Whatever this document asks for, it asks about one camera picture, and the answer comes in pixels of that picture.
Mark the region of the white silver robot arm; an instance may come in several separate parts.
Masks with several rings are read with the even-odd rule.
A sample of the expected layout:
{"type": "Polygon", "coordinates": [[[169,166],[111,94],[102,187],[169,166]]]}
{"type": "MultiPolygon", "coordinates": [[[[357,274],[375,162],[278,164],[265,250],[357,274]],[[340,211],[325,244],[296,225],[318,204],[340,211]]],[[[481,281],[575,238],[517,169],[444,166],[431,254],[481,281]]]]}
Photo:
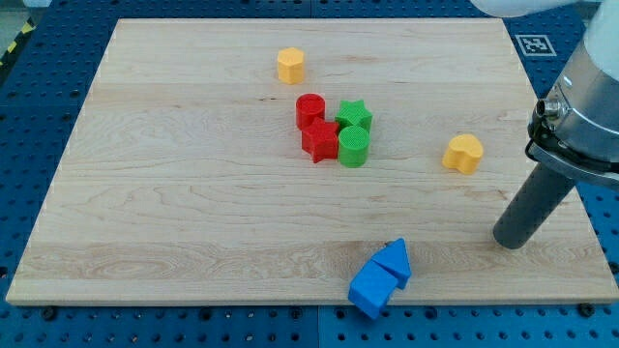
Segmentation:
{"type": "Polygon", "coordinates": [[[526,155],[569,179],[618,189],[618,0],[601,3],[528,125],[526,155]]]}

